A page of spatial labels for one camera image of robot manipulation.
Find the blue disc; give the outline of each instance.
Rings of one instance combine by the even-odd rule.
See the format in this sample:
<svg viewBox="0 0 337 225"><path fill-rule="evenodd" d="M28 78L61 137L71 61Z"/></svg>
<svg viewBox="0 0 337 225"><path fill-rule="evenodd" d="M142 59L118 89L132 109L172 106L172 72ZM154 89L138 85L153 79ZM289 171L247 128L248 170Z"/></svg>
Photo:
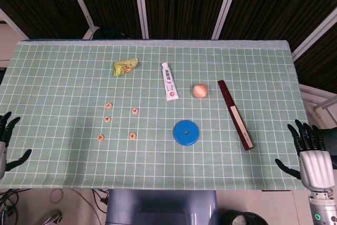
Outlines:
<svg viewBox="0 0 337 225"><path fill-rule="evenodd" d="M198 140L199 129L192 121L179 121L173 128L173 137L181 145L192 145Z"/></svg>

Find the crumpled plastic bag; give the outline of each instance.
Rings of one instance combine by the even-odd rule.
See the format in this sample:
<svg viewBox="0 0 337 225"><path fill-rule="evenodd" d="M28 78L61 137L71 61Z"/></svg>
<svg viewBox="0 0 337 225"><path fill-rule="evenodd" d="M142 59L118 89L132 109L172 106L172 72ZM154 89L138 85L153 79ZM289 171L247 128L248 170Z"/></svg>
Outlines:
<svg viewBox="0 0 337 225"><path fill-rule="evenodd" d="M114 76L120 76L127 72L130 72L131 70L136 68L137 64L138 64L137 57L134 59L127 59L113 63Z"/></svg>

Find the white toothpaste tube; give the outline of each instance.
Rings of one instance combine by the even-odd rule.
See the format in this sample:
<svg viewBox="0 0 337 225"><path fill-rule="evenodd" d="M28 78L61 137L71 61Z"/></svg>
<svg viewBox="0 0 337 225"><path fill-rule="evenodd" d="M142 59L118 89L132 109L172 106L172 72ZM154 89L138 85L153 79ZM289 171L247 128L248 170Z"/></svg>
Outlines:
<svg viewBox="0 0 337 225"><path fill-rule="evenodd" d="M167 101L177 100L179 99L179 97L173 82L169 65L167 63L162 63L162 66L163 66L163 79L166 92L166 99Z"/></svg>

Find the green grid tablecloth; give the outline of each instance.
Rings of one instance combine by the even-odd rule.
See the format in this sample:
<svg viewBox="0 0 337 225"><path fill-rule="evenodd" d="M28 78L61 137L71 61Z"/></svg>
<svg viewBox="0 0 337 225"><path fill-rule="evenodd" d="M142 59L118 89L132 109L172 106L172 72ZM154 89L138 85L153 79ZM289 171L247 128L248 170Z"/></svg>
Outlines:
<svg viewBox="0 0 337 225"><path fill-rule="evenodd" d="M113 76L113 62L134 57L134 71ZM174 76L176 101L166 101L163 62ZM217 85L222 79L253 150L242 147ZM209 87L206 98L192 96L197 83ZM22 117L8 160L33 149L26 163L6 173L2 187L302 188L274 162L298 168L286 125L306 121L285 41L21 42L0 94L0 114ZM183 119L199 127L192 146L173 139L172 129ZM129 139L130 132L137 138Z"/></svg>

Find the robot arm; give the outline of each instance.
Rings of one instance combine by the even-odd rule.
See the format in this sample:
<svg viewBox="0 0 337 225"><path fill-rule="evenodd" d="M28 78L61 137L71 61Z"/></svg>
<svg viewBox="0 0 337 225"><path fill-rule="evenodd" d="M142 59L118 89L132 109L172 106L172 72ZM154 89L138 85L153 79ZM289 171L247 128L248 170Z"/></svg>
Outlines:
<svg viewBox="0 0 337 225"><path fill-rule="evenodd" d="M275 162L282 171L302 180L311 191L309 204L314 225L335 224L337 208L332 197L335 181L330 154L325 150L323 137L315 125L311 128L298 120L295 123L300 135L292 125L288 124L288 128L299 156L300 172L288 168L279 159Z"/></svg>
<svg viewBox="0 0 337 225"><path fill-rule="evenodd" d="M7 147L12 136L13 128L20 120L20 117L17 117L11 120L6 126L7 120L11 115L11 112L6 113L4 116L0 115L0 179L2 179L6 171L10 171L11 169L23 164L32 152L32 150L29 149L18 160L7 163Z"/></svg>

